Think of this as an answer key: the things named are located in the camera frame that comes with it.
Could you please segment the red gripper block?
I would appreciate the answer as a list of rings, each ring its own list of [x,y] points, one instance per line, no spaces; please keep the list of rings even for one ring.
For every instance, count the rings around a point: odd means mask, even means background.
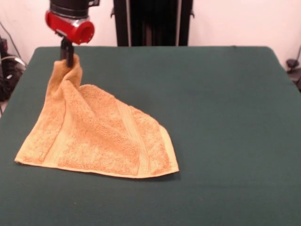
[[[61,17],[51,11],[45,15],[46,24],[58,35],[65,37],[61,41],[60,59],[66,59],[68,67],[73,67],[74,47],[73,43],[78,45],[89,43],[94,36],[95,27],[89,18],[74,20]]]

